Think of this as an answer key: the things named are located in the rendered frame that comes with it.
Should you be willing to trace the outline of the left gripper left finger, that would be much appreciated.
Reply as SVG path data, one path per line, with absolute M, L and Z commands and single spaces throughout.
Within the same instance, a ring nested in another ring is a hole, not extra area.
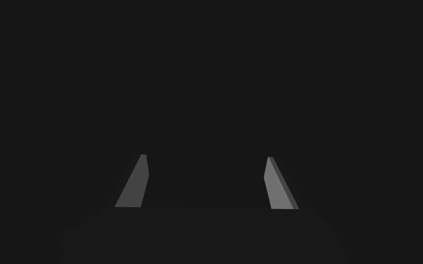
M 136 154 L 120 176 L 106 207 L 140 208 L 149 178 L 147 155 Z

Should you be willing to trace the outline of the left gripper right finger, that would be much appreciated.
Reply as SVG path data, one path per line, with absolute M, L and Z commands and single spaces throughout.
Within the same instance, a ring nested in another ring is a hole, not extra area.
M 267 157 L 263 178 L 272 209 L 308 209 L 301 192 L 280 157 Z

